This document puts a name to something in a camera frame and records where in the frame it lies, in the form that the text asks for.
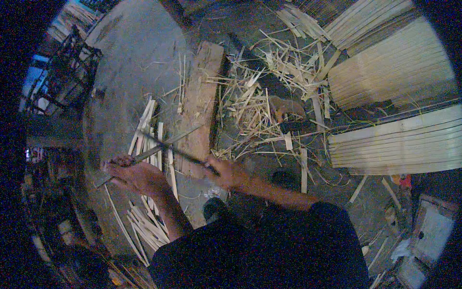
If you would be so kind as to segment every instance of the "concrete floor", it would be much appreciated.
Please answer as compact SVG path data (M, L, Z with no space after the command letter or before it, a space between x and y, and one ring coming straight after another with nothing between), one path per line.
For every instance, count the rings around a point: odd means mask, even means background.
M85 109L83 127L87 147L85 176L88 199L86 203L95 210L103 230L104 242L113 255L134 255L134 253L113 216L104 190L95 190L91 185L99 174L100 160L125 154L128 151L139 118L147 104L146 93L152 93L156 98L178 86L176 72L179 54L186 54L187 61L191 61L197 44L203 40L222 43L225 52L235 53L233 48L229 47L227 31L236 33L247 44L253 44L261 38L258 29L272 32L286 28L271 11L255 2L243 3L239 6L214 5L195 18L194 28L182 31L157 1L125 0L98 24L87 39L89 45L103 51L104 56L100 62L95 87L106 89L106 94L103 101L90 100ZM165 62L165 64L152 63L153 61ZM173 136L177 133L176 128L181 121L176 114L177 103L169 97L163 97L159 103L161 106L159 121L164 122L167 135ZM227 132L232 133L232 128L230 127ZM252 155L243 162L249 172L265 179L279 169L273 156ZM293 159L283 160L283 166L300 175L300 167ZM340 173L344 178L342 184L348 179L351 179L351 182L343 187L330 186L317 175L315 168L332 182L339 180ZM312 164L311 171L315 175L317 185L310 184L309 192L324 201L344 206L350 214L358 235L364 235L362 241L372 239L385 225L383 209L391 198L380 182L381 177L368 178L354 204L346 205L361 177L352 178L347 172L340 172L328 165L319 168ZM182 195L181 207L195 228L203 226L201 207L207 200L205 196L216 191L216 187L207 180L190 179L181 174L177 174L176 178L178 192ZM108 188L126 228L130 228L123 215L129 209L129 200L141 205L139 197L131 192L120 191L111 184ZM224 191L219 191L219 194L222 198L226 196ZM246 202L236 200L232 203L233 207L236 207L236 212L246 211L243 207ZM256 208L257 206L253 205L247 207L252 212L258 213ZM242 215L246 222L250 223L251 217ZM395 239L387 229L372 246L371 253L366 256L366 262L371 262L388 235L390 239L381 258L372 267L371 274L379 273L391 264L389 253L386 252L392 247ZM150 256L153 254L149 250L147 253Z

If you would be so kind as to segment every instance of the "wooden board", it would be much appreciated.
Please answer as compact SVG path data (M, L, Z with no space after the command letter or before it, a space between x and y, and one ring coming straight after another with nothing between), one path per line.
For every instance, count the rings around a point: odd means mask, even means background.
M223 59L223 47L210 42L202 42L194 59L186 89L180 133L200 124L203 126L179 140L177 147L200 160L204 160L210 154L210 148L213 145L211 143L213 140L212 127L217 103L217 84L206 83L205 80L207 77L216 77L221 73ZM181 157L177 157L176 161L176 168L185 175L195 178L204 177L200 167Z
M462 105L331 135L333 167L353 175L436 172L462 167Z
M452 79L446 52L423 17L328 74L332 99L342 109L399 99Z

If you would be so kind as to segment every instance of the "person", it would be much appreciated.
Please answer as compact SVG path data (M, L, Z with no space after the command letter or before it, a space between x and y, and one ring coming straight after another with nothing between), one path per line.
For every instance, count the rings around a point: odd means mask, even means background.
M207 225L193 230L165 176L156 167L123 156L104 163L112 182L151 197L171 243L160 247L149 267L160 288L364 288L368 270L345 210L251 177L237 164L209 157L226 190L270 202L260 224L241 226L213 201Z

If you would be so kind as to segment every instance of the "right hand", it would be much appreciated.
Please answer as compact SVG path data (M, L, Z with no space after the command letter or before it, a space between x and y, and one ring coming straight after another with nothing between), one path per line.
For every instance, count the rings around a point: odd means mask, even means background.
M104 162L101 170L114 178L114 184L128 191L147 196L161 196L171 192L165 175L155 166L141 162L134 166L133 158L129 155L117 157Z
M244 168L237 164L232 164L227 160L219 160L210 155L206 159L206 164L213 166L220 176L213 174L209 170L205 170L205 174L209 179L217 183L220 187L226 190L237 190L242 193L249 193L251 188L250 176L245 172Z

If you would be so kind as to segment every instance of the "stack of bamboo strips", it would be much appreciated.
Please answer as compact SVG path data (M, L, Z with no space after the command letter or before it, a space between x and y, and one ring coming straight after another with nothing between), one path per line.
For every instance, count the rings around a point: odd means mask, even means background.
M360 38L347 48L346 53L351 57L367 48L387 39L399 29L406 27L409 23L420 17L420 12L417 9L411 9L399 16L382 23L380 26L369 29Z
M353 175L436 172L462 167L462 105L329 138L334 167Z
M308 35L314 40L319 39L322 42L331 40L329 34L319 26L316 19L292 5L286 4L286 8L277 11L276 14L297 37L306 38Z
M405 97L452 79L447 55L423 17L328 74L332 98L343 109Z
M412 8L411 0L359 0L324 29L337 49L343 50Z

